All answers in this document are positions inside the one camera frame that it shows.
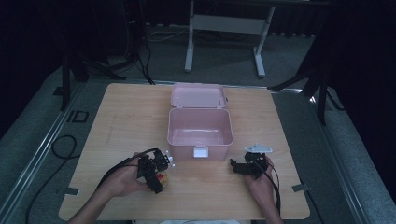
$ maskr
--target metal stand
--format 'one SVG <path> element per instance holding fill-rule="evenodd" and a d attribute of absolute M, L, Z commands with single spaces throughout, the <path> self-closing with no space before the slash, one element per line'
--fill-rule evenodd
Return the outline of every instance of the metal stand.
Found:
<path fill-rule="evenodd" d="M 193 31 L 208 30 L 219 32 L 232 32 L 250 35 L 260 35 L 260 43 L 253 48 L 253 55 L 256 62 L 259 77 L 265 77 L 264 66 L 262 63 L 262 46 L 271 25 L 275 7 L 270 7 L 266 20 L 244 19 L 232 17 L 218 17 L 194 14 L 194 0 L 190 0 L 190 25 L 189 25 L 189 44 L 187 46 L 185 72 L 192 70 L 192 56 L 194 53 Z"/>
<path fill-rule="evenodd" d="M 350 14 L 350 19 L 348 21 L 344 21 L 346 28 L 340 30 L 340 32 L 342 33 L 338 34 L 336 38 L 332 40 L 332 44 L 322 41 L 322 39 L 327 37 L 329 34 L 334 34 L 335 32 L 338 32 L 339 28 L 334 31 L 331 22 L 333 22 L 332 20 L 334 20 L 334 18 L 338 16 L 341 9 L 346 11 L 344 9 L 345 6 L 341 6 L 342 7 L 335 7 L 333 11 L 330 12 L 330 16 L 328 16 L 325 24 L 323 24 L 323 27 L 325 28 L 322 28 L 320 30 L 313 45 L 311 46 L 311 49 L 308 51 L 308 54 L 305 55 L 305 58 L 300 65 L 296 76 L 274 87 L 268 87 L 268 90 L 281 91 L 295 82 L 303 80 L 304 78 L 308 78 L 308 81 L 303 88 L 303 94 L 304 96 L 312 97 L 315 94 L 316 90 L 319 89 L 318 118 L 323 125 L 326 125 L 324 119 L 324 112 L 326 106 L 329 77 L 332 73 L 332 69 L 336 66 L 339 55 L 341 55 L 347 47 L 348 41 L 352 41 L 351 37 L 359 27 L 358 25 L 356 25 L 357 21 L 364 20 L 364 17 L 369 12 L 368 7 L 357 8 L 355 11 L 352 12 L 352 14 L 349 12 L 345 12 L 347 15 Z M 321 46 L 325 44 L 331 44 L 331 47 L 324 52 L 323 50 L 321 50 Z M 317 58 L 319 58 L 318 63 L 313 63 L 312 60 Z"/>

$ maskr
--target tripod leg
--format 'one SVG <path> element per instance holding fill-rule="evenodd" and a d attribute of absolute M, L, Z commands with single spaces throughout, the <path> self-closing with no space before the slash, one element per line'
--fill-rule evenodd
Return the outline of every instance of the tripod leg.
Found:
<path fill-rule="evenodd" d="M 85 57 L 81 53 L 77 53 L 77 56 L 80 57 L 84 62 L 86 62 L 90 66 L 94 67 L 95 69 L 97 69 L 98 71 L 102 72 L 103 74 L 105 74 L 108 77 L 111 77 L 113 79 L 118 79 L 118 80 L 125 80 L 126 79 L 125 77 L 120 77 L 117 74 L 112 73 L 107 68 L 103 67 L 101 64 L 90 60 L 89 58 Z"/>
<path fill-rule="evenodd" d="M 311 78 L 309 78 L 304 85 L 303 95 L 306 97 L 312 97 L 319 88 L 321 82 L 322 82 L 321 74 L 317 74 L 316 76 L 312 76 Z"/>
<path fill-rule="evenodd" d="M 291 79 L 288 79 L 288 80 L 286 80 L 286 81 L 284 81 L 284 82 L 282 82 L 282 83 L 280 83 L 280 84 L 278 84 L 276 86 L 268 87 L 267 89 L 271 90 L 271 91 L 281 91 L 281 90 L 287 88 L 291 84 L 294 84 L 294 83 L 296 83 L 298 81 L 301 81 L 304 78 L 311 77 L 315 73 L 316 73 L 316 70 L 311 70 L 311 71 L 308 71 L 308 72 L 306 72 L 304 74 L 297 74 L 295 77 L 292 77 Z"/>
<path fill-rule="evenodd" d="M 319 102 L 318 102 L 318 117 L 320 122 L 323 125 L 326 125 L 326 121 L 324 119 L 324 110 L 326 108 L 326 95 L 327 95 L 327 82 L 329 76 L 327 74 L 323 75 L 321 84 L 320 84 L 320 91 L 319 91 Z"/>

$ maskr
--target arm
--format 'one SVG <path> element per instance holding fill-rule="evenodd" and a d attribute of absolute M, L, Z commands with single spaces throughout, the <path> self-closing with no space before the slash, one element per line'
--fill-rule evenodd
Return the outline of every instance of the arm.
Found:
<path fill-rule="evenodd" d="M 94 223 L 113 197 L 126 196 L 138 190 L 149 190 L 146 184 L 136 180 L 137 160 L 130 161 L 127 165 L 109 176 L 67 223 Z"/>
<path fill-rule="evenodd" d="M 267 157 L 268 162 L 273 165 L 272 161 Z M 268 166 L 266 173 L 272 178 L 272 166 Z M 283 223 L 280 214 L 276 210 L 274 201 L 274 187 L 266 175 L 261 175 L 258 179 L 254 179 L 251 175 L 244 175 L 247 185 L 254 199 L 259 204 L 267 223 L 278 224 Z"/>

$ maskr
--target black device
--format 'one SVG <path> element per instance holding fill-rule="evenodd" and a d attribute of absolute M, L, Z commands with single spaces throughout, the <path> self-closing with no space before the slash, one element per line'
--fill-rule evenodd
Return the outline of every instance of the black device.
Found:
<path fill-rule="evenodd" d="M 265 159 L 265 153 L 247 152 L 245 160 L 247 163 L 237 163 L 235 160 L 230 159 L 234 173 L 241 175 L 254 175 L 257 179 L 268 168 L 268 161 Z"/>
<path fill-rule="evenodd" d="M 154 158 L 150 158 L 149 155 L 147 155 L 151 151 L 153 151 L 154 153 Z M 137 165 L 137 178 L 144 177 L 147 185 L 156 194 L 163 191 L 163 185 L 158 180 L 157 174 L 161 171 L 166 170 L 170 161 L 168 157 L 166 155 L 163 155 L 158 148 L 146 150 L 142 153 L 134 155 L 132 158 L 127 158 L 119 164 L 115 165 L 105 173 L 97 188 L 99 188 L 111 174 L 113 174 L 121 167 L 129 166 L 127 165 L 127 163 L 137 158 L 139 158 Z"/>
<path fill-rule="evenodd" d="M 254 175 L 256 179 L 259 178 L 261 175 L 265 175 L 271 181 L 271 184 L 274 187 L 274 191 L 276 194 L 276 209 L 277 212 L 280 214 L 279 178 L 277 179 L 278 185 L 276 185 L 273 179 L 267 173 L 265 173 L 268 166 L 271 165 L 265 158 L 265 153 L 247 152 L 245 155 L 245 160 L 246 163 L 237 163 L 235 160 L 230 159 L 230 164 L 233 167 L 233 172 L 241 175 Z"/>

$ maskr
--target white metal frame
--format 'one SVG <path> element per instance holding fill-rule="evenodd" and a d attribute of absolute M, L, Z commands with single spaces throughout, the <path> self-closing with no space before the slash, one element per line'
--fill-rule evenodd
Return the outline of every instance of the white metal frame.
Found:
<path fill-rule="evenodd" d="M 193 30 L 208 30 L 260 35 L 260 43 L 253 48 L 253 55 L 258 76 L 265 77 L 262 63 L 262 46 L 264 45 L 265 37 L 267 37 L 274 11 L 275 7 L 270 7 L 266 20 L 198 15 L 194 14 L 194 0 L 190 0 L 189 45 L 187 46 L 184 71 L 190 72 L 192 70 L 192 56 L 194 53 Z"/>

